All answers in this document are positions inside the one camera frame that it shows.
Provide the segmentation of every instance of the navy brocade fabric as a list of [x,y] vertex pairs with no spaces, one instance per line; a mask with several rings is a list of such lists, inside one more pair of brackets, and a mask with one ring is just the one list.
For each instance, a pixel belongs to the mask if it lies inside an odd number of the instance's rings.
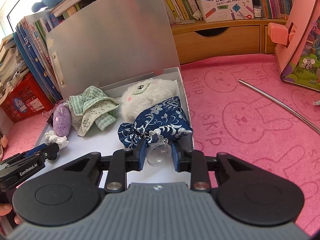
[[169,98],[143,110],[134,123],[122,123],[118,129],[120,141],[131,149],[137,146],[140,139],[146,139],[150,145],[164,138],[170,141],[192,133],[179,97]]

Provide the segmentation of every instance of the pink rug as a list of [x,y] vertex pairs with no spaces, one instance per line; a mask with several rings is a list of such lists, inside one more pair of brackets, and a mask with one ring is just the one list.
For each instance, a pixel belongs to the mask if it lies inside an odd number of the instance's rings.
[[[281,82],[273,55],[215,57],[181,67],[196,149],[228,152],[291,180],[305,205],[297,225],[320,228],[320,135],[288,111],[238,82],[272,95],[320,127],[320,93]],[[212,174],[212,184],[216,181]]]
[[7,136],[8,145],[5,148],[3,160],[34,148],[47,119],[39,114],[15,123]]

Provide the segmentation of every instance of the metal rod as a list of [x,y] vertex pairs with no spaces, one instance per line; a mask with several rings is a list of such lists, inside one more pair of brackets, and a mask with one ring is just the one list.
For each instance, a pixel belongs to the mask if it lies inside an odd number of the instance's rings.
[[288,107],[287,105],[285,105],[284,103],[280,102],[279,100],[273,98],[272,96],[268,95],[267,93],[261,91],[260,89],[257,89],[256,87],[248,84],[247,82],[244,82],[243,80],[239,79],[239,82],[241,84],[244,84],[245,86],[257,91],[258,93],[264,95],[265,97],[269,98],[270,100],[274,101],[275,103],[277,103],[279,106],[282,106],[284,109],[286,109],[287,111],[289,111],[291,114],[295,115],[296,117],[298,117],[301,121],[303,121],[305,124],[307,124],[308,126],[310,126],[313,130],[315,130],[318,134],[320,134],[320,129],[318,127],[316,127],[313,123],[311,123],[309,120],[307,120],[306,118],[304,118],[301,114],[298,114],[296,111],[294,111],[293,109],[291,109],[290,107]]

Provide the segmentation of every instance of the red basket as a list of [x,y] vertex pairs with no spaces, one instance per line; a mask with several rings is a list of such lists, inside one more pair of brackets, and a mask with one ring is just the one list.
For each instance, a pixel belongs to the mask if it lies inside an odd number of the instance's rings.
[[31,73],[7,96],[1,104],[7,116],[16,123],[29,117],[50,111],[53,104],[42,91]]

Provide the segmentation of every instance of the purple plush toy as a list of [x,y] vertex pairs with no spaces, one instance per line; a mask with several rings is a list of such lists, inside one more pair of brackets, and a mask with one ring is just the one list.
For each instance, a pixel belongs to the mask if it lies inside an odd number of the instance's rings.
[[60,104],[53,113],[53,131],[59,137],[63,137],[69,134],[70,127],[70,111],[63,104]]

